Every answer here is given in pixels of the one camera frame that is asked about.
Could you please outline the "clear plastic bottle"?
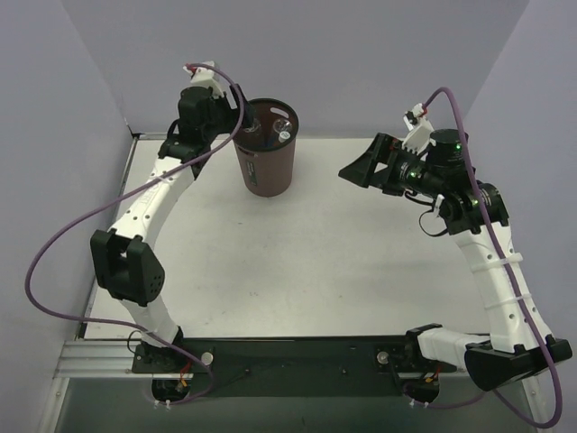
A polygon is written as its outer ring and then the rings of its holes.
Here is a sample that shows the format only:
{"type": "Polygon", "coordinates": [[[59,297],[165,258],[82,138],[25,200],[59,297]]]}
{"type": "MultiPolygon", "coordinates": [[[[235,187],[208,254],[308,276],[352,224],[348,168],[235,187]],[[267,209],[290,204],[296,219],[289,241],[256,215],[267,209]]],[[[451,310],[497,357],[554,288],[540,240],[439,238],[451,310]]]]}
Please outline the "clear plastic bottle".
{"type": "Polygon", "coordinates": [[[259,136],[262,134],[261,121],[257,115],[253,117],[252,123],[249,126],[243,128],[243,132],[251,136],[259,136]]]}

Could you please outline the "blue label plastic bottle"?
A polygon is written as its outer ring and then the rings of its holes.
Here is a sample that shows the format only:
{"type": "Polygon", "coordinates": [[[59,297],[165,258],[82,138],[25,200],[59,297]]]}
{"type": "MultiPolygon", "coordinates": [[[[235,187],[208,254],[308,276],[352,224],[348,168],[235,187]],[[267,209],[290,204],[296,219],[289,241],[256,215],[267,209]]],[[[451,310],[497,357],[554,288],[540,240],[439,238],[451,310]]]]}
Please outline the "blue label plastic bottle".
{"type": "Polygon", "coordinates": [[[271,148],[276,146],[277,144],[286,142],[291,137],[290,132],[288,131],[281,131],[279,133],[274,132],[269,140],[266,142],[266,147],[271,148]]]}

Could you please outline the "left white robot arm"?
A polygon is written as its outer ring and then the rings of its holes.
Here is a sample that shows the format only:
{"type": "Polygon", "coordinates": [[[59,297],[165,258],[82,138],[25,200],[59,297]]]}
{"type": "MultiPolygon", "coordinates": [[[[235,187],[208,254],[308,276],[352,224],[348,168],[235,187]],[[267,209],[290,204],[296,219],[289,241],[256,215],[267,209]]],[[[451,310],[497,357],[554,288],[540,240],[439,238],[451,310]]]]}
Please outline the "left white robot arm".
{"type": "Polygon", "coordinates": [[[119,301],[142,335],[136,358],[165,371],[190,363],[183,332],[170,317],[161,290],[166,280],[154,252],[157,238],[181,195],[199,177],[220,134],[235,136],[253,123],[254,111],[238,85],[227,93],[216,82],[180,93],[178,118],[159,148],[146,185],[110,228],[95,231],[90,251],[96,282],[119,301]]]}

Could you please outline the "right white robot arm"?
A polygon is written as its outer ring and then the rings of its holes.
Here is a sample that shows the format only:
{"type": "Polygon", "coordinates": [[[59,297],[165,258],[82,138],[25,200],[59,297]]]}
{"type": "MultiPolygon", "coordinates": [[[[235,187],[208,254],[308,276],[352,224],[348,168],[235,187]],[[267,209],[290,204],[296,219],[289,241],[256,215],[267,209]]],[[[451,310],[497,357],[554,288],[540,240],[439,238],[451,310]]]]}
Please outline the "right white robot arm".
{"type": "Polygon", "coordinates": [[[454,129],[434,131],[422,151],[410,150],[388,134],[338,175],[361,188],[391,196],[421,194],[434,200],[444,233],[459,247],[477,285],[490,332],[466,336],[441,326],[416,330],[419,355],[463,368],[482,390],[541,373],[546,357],[572,358],[570,343],[553,335],[542,320],[512,244],[508,212],[496,187],[471,181],[464,146],[454,129]]]}

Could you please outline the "brown plastic waste bin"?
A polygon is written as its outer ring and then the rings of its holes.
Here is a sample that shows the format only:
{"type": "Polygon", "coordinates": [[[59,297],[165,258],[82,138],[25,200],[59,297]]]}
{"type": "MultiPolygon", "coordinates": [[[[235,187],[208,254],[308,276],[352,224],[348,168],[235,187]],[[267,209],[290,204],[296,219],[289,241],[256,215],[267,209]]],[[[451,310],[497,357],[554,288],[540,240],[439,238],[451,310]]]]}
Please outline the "brown plastic waste bin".
{"type": "Polygon", "coordinates": [[[241,130],[234,137],[234,146],[247,189],[257,196],[271,198],[291,184],[299,119],[292,107],[278,99],[256,98],[250,104],[261,121],[262,134],[251,136],[241,130]],[[266,142],[274,133],[272,124],[279,117],[293,124],[291,137],[267,148],[266,142]]]}

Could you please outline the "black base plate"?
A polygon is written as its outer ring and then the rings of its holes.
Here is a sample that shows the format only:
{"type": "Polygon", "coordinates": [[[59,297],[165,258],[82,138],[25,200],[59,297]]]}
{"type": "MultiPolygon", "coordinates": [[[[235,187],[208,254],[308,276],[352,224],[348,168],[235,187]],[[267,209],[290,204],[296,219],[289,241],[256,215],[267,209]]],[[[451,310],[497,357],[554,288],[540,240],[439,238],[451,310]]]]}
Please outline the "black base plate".
{"type": "Polygon", "coordinates": [[[153,390],[222,397],[398,396],[403,382],[455,367],[426,361],[404,336],[185,338],[181,347],[203,358],[188,364],[173,350],[135,348],[133,373],[150,374],[153,390]]]}

